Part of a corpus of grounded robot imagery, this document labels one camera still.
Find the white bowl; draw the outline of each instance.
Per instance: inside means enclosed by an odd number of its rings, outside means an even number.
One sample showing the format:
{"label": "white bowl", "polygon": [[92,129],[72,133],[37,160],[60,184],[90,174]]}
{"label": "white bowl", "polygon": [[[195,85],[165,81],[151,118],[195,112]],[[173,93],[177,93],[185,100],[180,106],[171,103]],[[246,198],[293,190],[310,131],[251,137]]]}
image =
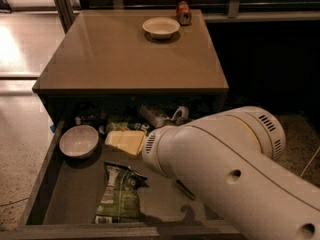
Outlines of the white bowl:
{"label": "white bowl", "polygon": [[96,129],[89,125],[70,128],[60,139],[60,150],[72,158],[86,158],[92,155],[99,141]]}
{"label": "white bowl", "polygon": [[142,27],[154,39],[168,39],[179,30],[180,24],[171,18],[156,17],[145,21]]}

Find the cooling vent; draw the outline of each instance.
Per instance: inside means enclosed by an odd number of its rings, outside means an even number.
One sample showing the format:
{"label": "cooling vent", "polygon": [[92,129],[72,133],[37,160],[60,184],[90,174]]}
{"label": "cooling vent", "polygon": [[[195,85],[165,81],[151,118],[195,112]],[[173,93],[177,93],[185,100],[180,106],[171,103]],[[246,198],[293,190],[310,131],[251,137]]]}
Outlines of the cooling vent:
{"label": "cooling vent", "polygon": [[151,136],[149,136],[148,141],[146,143],[146,152],[147,154],[152,150],[152,146],[154,141],[156,140],[156,135],[152,134]]}
{"label": "cooling vent", "polygon": [[266,117],[265,115],[259,116],[259,119],[265,125],[265,127],[267,127],[269,132],[272,132],[273,130],[276,129],[276,127],[274,126],[272,121],[268,117]]}
{"label": "cooling vent", "polygon": [[281,140],[274,142],[274,160],[277,160],[281,155]]}

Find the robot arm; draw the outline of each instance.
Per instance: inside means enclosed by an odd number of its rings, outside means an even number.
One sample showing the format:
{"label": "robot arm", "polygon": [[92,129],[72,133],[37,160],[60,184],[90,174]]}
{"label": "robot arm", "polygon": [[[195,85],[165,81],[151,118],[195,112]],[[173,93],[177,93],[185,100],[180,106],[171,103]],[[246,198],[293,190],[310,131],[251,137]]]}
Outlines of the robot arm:
{"label": "robot arm", "polygon": [[244,107],[157,129],[142,156],[248,239],[320,239],[320,189],[272,161],[284,147],[277,119]]}

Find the dark wall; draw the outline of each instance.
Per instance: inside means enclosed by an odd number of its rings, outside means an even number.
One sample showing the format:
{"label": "dark wall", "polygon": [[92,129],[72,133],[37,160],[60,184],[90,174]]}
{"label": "dark wall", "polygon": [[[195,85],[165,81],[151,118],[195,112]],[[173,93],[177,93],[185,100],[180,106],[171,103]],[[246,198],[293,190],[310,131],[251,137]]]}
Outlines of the dark wall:
{"label": "dark wall", "polygon": [[320,21],[208,24],[227,77],[227,105],[320,115]]}

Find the floor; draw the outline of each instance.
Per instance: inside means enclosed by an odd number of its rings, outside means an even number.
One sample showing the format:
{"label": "floor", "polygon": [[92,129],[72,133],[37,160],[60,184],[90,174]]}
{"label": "floor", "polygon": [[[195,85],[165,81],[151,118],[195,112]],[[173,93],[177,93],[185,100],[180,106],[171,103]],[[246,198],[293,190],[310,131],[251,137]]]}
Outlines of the floor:
{"label": "floor", "polygon": [[[0,14],[0,74],[40,73],[63,37],[56,14]],[[0,80],[0,231],[18,226],[53,137],[52,121],[32,85]],[[287,136],[278,162],[300,175],[320,146],[319,135],[303,112],[276,116]],[[304,178],[320,187],[320,154]]]}

